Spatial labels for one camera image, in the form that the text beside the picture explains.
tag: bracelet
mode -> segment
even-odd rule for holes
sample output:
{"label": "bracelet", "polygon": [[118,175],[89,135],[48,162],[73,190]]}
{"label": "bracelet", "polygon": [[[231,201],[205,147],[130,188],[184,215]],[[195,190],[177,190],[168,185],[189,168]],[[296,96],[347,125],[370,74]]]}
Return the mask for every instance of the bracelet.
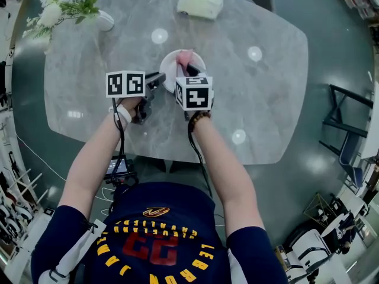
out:
{"label": "bracelet", "polygon": [[191,133],[194,132],[194,129],[195,129],[195,125],[197,123],[197,121],[199,121],[201,118],[204,118],[204,117],[208,117],[209,119],[211,118],[211,114],[210,112],[206,111],[206,112],[197,112],[193,115],[193,117],[190,119],[189,121],[189,131]]}
{"label": "bracelet", "polygon": [[[113,111],[113,106],[109,107],[109,112]],[[121,114],[121,116],[123,116],[123,118],[125,119],[126,123],[131,123],[131,115],[129,114],[128,110],[126,110],[125,107],[123,107],[122,105],[119,105],[117,107],[117,112],[119,114]]]}

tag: white box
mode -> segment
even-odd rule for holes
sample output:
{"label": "white box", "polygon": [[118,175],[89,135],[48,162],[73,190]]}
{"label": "white box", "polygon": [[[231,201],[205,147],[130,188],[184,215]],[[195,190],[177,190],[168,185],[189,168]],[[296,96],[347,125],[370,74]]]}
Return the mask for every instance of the white box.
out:
{"label": "white box", "polygon": [[184,111],[209,111],[214,92],[212,77],[178,77],[175,98]]}
{"label": "white box", "polygon": [[121,70],[106,74],[105,93],[107,98],[129,98],[145,96],[145,72]]}
{"label": "white box", "polygon": [[224,0],[179,0],[178,12],[207,19],[216,19],[224,5]]}

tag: beaded bracelet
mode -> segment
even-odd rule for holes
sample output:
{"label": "beaded bracelet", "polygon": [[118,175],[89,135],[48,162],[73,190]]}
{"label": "beaded bracelet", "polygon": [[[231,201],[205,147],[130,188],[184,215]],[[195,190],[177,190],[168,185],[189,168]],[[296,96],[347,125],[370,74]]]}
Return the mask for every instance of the beaded bracelet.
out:
{"label": "beaded bracelet", "polygon": [[211,117],[210,112],[201,112],[196,117],[194,117],[194,118],[192,117],[191,118],[190,123],[189,123],[189,126],[190,126],[189,131],[191,133],[193,133],[197,121],[199,121],[201,118],[204,118],[204,117],[210,118]]}

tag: white plate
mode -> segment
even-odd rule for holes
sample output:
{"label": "white plate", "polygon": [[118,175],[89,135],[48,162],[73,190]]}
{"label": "white plate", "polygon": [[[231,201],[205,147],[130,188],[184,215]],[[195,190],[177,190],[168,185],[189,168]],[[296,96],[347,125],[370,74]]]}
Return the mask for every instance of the white plate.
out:
{"label": "white plate", "polygon": [[[171,93],[174,92],[176,82],[176,55],[181,51],[183,50],[174,50],[169,53],[159,66],[159,72],[166,74],[166,80],[163,85]],[[193,53],[191,61],[196,65],[201,66],[203,69],[206,69],[203,59],[197,53]]]}

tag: chair leg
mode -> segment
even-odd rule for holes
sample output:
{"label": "chair leg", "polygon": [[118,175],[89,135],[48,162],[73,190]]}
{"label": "chair leg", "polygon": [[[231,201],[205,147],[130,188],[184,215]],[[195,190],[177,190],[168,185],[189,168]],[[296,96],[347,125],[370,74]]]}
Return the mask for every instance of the chair leg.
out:
{"label": "chair leg", "polygon": [[346,184],[345,181],[343,181],[343,184],[344,184],[348,189],[350,189],[350,191],[351,191],[354,195],[356,195],[357,191],[354,191],[354,190],[351,188],[351,185]]}
{"label": "chair leg", "polygon": [[330,119],[333,120],[334,122],[337,122],[337,123],[341,124],[341,122],[338,122],[338,120],[335,117],[331,117]]}
{"label": "chair leg", "polygon": [[364,104],[364,105],[367,105],[368,107],[370,108],[373,108],[374,106],[374,103],[373,101],[363,97],[363,96],[360,96],[360,95],[357,95],[355,92],[351,92],[351,91],[348,91],[347,89],[344,89],[344,88],[340,88],[338,86],[335,86],[333,84],[330,84],[329,85],[329,89],[334,93],[334,91],[338,91],[340,93],[343,93],[344,95]]}
{"label": "chair leg", "polygon": [[327,149],[329,149],[332,152],[334,152],[337,156],[339,156],[341,154],[341,151],[339,151],[336,147],[327,145],[323,141],[319,141],[319,143],[322,144],[322,145],[324,145]]}
{"label": "chair leg", "polygon": [[360,135],[361,137],[367,138],[367,131],[361,130],[359,128],[356,128],[354,126],[346,125],[346,124],[340,124],[338,122],[331,121],[328,118],[325,118],[322,121],[323,124],[333,126],[335,128],[339,128],[340,130],[349,131],[353,134]]}
{"label": "chair leg", "polygon": [[337,112],[337,121],[336,122],[342,124],[343,121],[342,121],[342,113],[341,113],[340,106],[342,105],[342,102],[345,100],[346,95],[343,96],[340,104],[338,104],[337,103],[337,97],[336,97],[335,88],[333,88],[332,85],[329,85],[329,90],[330,90],[330,94],[332,96],[333,109],[336,109],[336,112]]}

